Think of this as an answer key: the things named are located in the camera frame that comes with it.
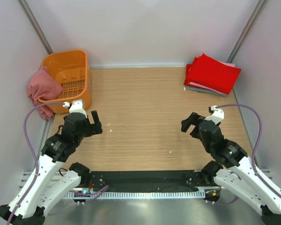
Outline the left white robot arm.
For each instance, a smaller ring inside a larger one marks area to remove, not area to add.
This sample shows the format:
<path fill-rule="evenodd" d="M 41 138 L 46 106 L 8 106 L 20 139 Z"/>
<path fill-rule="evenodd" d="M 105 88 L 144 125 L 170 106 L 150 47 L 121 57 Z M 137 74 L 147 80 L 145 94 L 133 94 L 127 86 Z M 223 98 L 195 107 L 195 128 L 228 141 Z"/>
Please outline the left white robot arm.
<path fill-rule="evenodd" d="M 64 124 L 49 137 L 41 150 L 35 169 L 20 193 L 9 204 L 0 206 L 0 217 L 12 225 L 42 225 L 52 207 L 69 191 L 90 181 L 90 170 L 80 163 L 70 166 L 67 173 L 49 190 L 53 176 L 68 160 L 83 138 L 103 132 L 97 111 L 93 123 L 87 114 L 72 112 Z"/>

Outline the folded red t shirt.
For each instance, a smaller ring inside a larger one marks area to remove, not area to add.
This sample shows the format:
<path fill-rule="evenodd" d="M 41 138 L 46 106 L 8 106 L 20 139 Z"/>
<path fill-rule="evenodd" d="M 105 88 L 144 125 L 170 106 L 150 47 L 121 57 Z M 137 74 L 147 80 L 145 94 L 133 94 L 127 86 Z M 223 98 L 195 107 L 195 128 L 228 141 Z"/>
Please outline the folded red t shirt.
<path fill-rule="evenodd" d="M 192 81 L 191 69 L 192 69 L 192 64 L 187 64 L 185 68 L 185 80 L 184 80 L 185 86 L 189 86 L 188 82 Z"/>

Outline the folded grey t shirt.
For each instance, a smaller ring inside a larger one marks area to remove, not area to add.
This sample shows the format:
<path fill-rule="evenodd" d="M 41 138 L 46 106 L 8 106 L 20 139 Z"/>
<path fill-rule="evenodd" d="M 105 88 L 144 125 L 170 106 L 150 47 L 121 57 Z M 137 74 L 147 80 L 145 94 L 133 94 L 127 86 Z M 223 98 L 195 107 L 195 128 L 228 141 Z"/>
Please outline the folded grey t shirt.
<path fill-rule="evenodd" d="M 200 93 L 215 94 L 215 95 L 218 95 L 218 96 L 221 96 L 221 97 L 227 97 L 228 96 L 227 94 L 218 93 L 218 92 L 213 91 L 213 90 L 201 89 L 201 88 L 196 88 L 196 87 L 192 87 L 192 86 L 186 86 L 185 89 L 200 92 Z"/>

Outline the red t shirt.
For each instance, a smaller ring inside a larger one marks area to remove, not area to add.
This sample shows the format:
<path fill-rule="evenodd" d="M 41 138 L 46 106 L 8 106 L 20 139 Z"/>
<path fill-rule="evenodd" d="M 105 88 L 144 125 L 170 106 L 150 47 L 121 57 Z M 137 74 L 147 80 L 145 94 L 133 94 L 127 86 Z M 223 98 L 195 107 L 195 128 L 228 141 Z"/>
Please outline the red t shirt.
<path fill-rule="evenodd" d="M 185 80 L 184 80 L 185 86 L 189 86 L 188 82 L 192 81 L 191 69 L 192 69 L 192 64 L 187 64 L 185 68 Z"/>
<path fill-rule="evenodd" d="M 241 69 L 221 64 L 205 54 L 195 57 L 192 61 L 192 82 L 230 94 Z"/>

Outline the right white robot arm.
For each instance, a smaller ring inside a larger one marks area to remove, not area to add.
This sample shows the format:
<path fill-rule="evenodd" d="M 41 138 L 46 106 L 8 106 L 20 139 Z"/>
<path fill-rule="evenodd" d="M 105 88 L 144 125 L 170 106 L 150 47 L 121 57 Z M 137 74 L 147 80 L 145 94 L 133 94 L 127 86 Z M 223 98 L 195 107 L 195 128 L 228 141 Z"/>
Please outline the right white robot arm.
<path fill-rule="evenodd" d="M 213 158 L 203 174 L 250 205 L 264 224 L 281 225 L 281 188 L 253 165 L 240 145 L 223 136 L 219 127 L 223 119 L 223 110 L 213 110 L 208 117 L 192 112 L 181 122 L 182 132 L 194 126 L 190 136 L 199 139 Z"/>

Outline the dusty pink t shirt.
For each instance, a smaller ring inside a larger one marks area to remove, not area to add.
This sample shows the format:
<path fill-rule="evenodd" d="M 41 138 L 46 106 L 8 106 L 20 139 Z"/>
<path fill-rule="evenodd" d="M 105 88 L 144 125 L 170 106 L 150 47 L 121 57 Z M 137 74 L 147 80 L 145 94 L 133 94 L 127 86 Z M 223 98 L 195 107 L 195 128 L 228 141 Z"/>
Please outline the dusty pink t shirt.
<path fill-rule="evenodd" d="M 28 98 L 34 106 L 41 105 L 39 99 L 55 100 L 63 88 L 50 75 L 48 67 L 42 66 L 31 78 L 27 86 Z"/>

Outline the folded pink t shirt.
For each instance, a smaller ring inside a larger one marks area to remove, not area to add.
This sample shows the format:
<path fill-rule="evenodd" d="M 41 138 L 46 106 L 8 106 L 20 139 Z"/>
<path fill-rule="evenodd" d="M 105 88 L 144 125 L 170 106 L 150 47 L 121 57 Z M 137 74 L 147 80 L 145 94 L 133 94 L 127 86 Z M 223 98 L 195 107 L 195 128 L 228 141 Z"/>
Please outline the folded pink t shirt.
<path fill-rule="evenodd" d="M 221 64 L 224 64 L 224 65 L 226 65 L 226 66 L 229 66 L 229 67 L 235 67 L 235 64 L 233 64 L 233 63 L 225 63 L 225 62 L 220 62 Z M 213 91 L 216 91 L 216 92 L 218 92 L 218 93 L 222 93 L 222 92 L 220 92 L 220 91 L 218 91 L 218 90 L 215 90 L 215 89 L 212 89 L 212 88 L 209 88 L 209 87 L 207 87 L 207 86 L 204 86 L 204 85 L 200 85 L 200 84 L 197 84 L 196 86 L 194 86 L 194 85 L 189 85 L 189 86 L 192 86 L 192 87 L 196 87 L 196 88 L 201 88 L 201 89 L 207 89 L 207 90 L 213 90 Z"/>

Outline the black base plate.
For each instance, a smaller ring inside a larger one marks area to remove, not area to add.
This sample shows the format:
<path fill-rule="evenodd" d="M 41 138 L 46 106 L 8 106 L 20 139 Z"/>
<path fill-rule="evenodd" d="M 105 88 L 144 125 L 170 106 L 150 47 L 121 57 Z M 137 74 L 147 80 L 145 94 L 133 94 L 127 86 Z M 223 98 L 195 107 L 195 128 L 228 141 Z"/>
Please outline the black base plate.
<path fill-rule="evenodd" d="M 92 171 L 89 181 L 98 190 L 108 185 L 109 190 L 120 188 L 150 188 L 162 187 L 215 187 L 216 184 L 208 174 L 200 170 L 172 170 L 172 171 Z"/>

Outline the orange plastic basket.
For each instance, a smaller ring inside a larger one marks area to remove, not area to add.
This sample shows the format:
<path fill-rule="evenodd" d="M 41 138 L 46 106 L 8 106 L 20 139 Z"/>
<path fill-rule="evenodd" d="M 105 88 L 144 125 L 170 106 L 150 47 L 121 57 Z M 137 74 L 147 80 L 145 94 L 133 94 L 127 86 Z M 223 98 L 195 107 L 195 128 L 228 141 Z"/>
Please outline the orange plastic basket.
<path fill-rule="evenodd" d="M 52 53 L 43 59 L 42 66 L 47 67 L 49 75 L 63 91 L 52 100 L 40 98 L 41 103 L 82 100 L 84 109 L 90 108 L 91 73 L 85 51 L 76 49 Z"/>

